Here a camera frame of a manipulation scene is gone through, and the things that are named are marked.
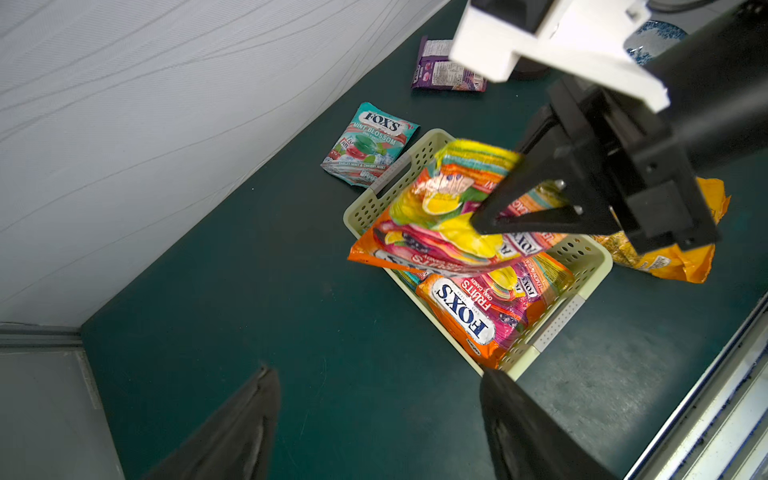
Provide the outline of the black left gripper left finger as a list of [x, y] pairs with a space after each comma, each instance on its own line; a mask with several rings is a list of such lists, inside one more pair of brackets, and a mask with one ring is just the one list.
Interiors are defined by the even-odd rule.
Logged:
[[266, 479], [275, 446], [281, 385], [263, 367], [147, 479]]

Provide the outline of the yellow orange candy bag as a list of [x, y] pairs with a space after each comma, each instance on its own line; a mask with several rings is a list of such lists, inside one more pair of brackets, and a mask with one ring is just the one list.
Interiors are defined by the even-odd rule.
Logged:
[[[715, 224], [726, 215], [731, 197], [726, 194], [725, 183], [716, 178], [698, 178], [698, 185], [709, 206]], [[624, 232], [609, 236], [595, 235], [613, 261], [623, 267], [648, 273], [656, 278], [677, 280], [692, 284], [704, 283], [712, 269], [715, 245], [681, 250], [671, 245], [645, 254], [639, 254]]]

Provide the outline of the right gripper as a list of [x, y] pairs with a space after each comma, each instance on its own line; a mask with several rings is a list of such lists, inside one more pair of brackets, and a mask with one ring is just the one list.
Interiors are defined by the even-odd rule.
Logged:
[[[478, 233], [621, 232], [641, 254], [718, 241], [690, 157], [659, 115], [573, 78], [557, 81], [548, 96], [520, 163], [472, 214]], [[524, 213], [513, 209], [545, 184], [553, 200]]]

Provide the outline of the purple candy bag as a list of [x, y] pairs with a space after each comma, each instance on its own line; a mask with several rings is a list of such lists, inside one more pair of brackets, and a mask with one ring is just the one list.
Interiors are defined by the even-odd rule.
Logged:
[[449, 59], [451, 39], [421, 38], [412, 89], [485, 92], [487, 80]]

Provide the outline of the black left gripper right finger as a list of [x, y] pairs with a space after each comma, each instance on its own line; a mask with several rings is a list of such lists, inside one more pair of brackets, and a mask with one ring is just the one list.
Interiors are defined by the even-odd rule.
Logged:
[[498, 479], [613, 479], [506, 373], [486, 368], [480, 402]]

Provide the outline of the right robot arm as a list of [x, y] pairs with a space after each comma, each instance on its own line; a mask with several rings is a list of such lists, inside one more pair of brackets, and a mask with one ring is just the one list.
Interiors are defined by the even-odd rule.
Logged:
[[450, 56], [494, 82], [562, 72], [523, 159], [473, 214], [482, 234], [623, 232], [640, 253], [715, 243], [698, 171], [767, 145], [767, 5], [745, 1], [645, 65], [645, 1], [471, 1]]

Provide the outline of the orange fruits candy bag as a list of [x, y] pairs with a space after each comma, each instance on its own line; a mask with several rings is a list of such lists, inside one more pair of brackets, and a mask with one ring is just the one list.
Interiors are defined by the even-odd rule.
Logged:
[[562, 233], [481, 234], [470, 219], [522, 161], [471, 140], [439, 150], [355, 242], [349, 260], [382, 268], [476, 276], [549, 250]]

